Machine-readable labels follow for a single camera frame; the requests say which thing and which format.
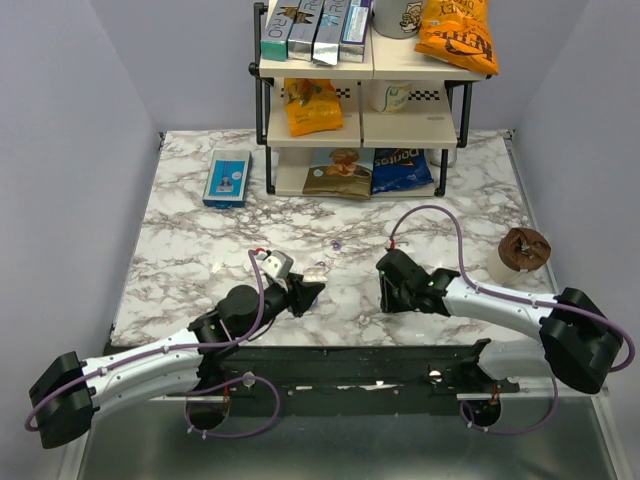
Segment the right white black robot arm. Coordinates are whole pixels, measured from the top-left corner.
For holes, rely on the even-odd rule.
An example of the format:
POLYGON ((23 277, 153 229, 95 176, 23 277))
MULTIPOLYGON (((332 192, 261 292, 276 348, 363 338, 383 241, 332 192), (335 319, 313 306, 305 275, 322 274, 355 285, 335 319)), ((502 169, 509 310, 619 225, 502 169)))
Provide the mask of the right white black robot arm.
POLYGON ((376 269, 385 313, 466 317, 522 334, 520 340, 489 341, 461 365, 461 382, 474 392, 509 377, 555 377, 596 394, 623 344, 622 334, 579 289, 526 294, 472 283, 454 270, 427 272, 400 249, 389 250, 376 269))

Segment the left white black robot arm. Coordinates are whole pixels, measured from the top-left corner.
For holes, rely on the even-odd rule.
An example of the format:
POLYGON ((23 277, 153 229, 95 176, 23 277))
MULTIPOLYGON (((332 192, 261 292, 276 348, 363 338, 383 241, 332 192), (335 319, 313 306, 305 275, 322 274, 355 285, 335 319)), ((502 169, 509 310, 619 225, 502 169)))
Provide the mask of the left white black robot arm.
POLYGON ((64 353, 31 386, 25 428, 38 434, 43 448, 54 449, 84 435, 98 417, 131 404, 212 394, 221 385, 224 358, 279 314, 302 316, 325 287, 324 276, 269 277, 256 287, 232 288, 213 310, 159 341, 85 360, 64 353))

